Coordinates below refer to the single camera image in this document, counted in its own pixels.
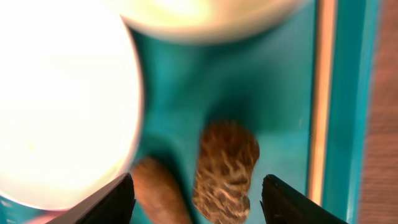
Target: plate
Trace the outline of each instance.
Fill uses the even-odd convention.
[[[209,44],[242,39],[291,15],[307,0],[110,0],[125,23],[156,38]]]
[[[0,195],[66,210],[125,172],[143,93],[117,12],[97,0],[0,3]]]

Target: beige bowl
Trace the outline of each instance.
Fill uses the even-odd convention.
[[[99,0],[0,3],[0,195],[66,210],[128,170],[142,80]]]
[[[131,27],[154,37],[214,43],[273,26],[307,0],[110,0]]]

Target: brown wooden surface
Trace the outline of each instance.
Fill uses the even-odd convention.
[[[359,223],[398,224],[398,0],[383,0]]]

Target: brown object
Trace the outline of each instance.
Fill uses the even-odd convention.
[[[159,161],[143,159],[132,169],[138,203],[154,224],[191,224],[176,181]]]
[[[254,136],[235,122],[209,125],[203,132],[193,204],[215,224],[244,223],[250,212],[247,196],[259,158]]]
[[[381,3],[359,223],[398,223],[398,1]]]

